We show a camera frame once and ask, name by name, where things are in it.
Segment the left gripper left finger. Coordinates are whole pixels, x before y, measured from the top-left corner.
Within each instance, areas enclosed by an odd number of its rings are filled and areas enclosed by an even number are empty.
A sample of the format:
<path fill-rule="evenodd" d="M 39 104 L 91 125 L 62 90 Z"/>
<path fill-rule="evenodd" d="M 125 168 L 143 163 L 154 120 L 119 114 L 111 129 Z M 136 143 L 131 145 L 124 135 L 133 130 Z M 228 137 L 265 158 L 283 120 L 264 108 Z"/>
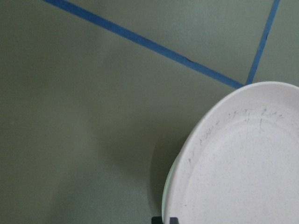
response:
<path fill-rule="evenodd" d="M 163 224 L 162 217 L 152 217 L 151 224 Z"/>

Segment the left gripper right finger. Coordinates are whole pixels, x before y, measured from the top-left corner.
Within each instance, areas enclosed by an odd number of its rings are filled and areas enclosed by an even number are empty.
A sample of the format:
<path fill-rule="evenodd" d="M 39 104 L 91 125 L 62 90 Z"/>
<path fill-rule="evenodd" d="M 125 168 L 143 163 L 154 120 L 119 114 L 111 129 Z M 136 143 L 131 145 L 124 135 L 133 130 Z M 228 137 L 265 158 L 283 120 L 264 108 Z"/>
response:
<path fill-rule="evenodd" d="M 170 217 L 170 224 L 179 224 L 179 220 L 177 217 Z"/>

